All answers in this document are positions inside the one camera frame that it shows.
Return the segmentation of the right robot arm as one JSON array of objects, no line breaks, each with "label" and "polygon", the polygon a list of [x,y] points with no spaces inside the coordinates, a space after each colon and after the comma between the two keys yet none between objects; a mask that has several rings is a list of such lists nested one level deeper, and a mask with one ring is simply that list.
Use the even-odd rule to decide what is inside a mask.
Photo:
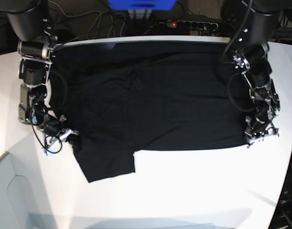
[{"label": "right robot arm", "polygon": [[48,3],[45,0],[23,0],[6,10],[8,20],[19,38],[18,53],[21,56],[19,78],[23,83],[20,90],[19,120],[25,125],[37,127],[44,133],[44,149],[56,141],[76,145],[78,132],[66,128],[66,117],[55,118],[49,111],[61,107],[48,108],[46,84],[52,73],[52,54],[57,36],[52,29]]}]

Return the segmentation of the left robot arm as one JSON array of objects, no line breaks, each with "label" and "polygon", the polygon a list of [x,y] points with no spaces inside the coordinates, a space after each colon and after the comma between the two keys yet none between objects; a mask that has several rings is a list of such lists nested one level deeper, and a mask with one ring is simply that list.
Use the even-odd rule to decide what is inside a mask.
[{"label": "left robot arm", "polygon": [[[270,77],[272,68],[267,55],[268,42],[287,4],[283,0],[226,0],[222,4],[221,18],[235,27],[223,52],[223,57],[229,56],[236,69],[228,80],[227,92],[231,102],[248,114],[245,136],[249,146],[279,134],[272,121],[280,110],[280,100]],[[230,87],[236,77],[247,82],[252,108],[240,107],[233,98]]]}]

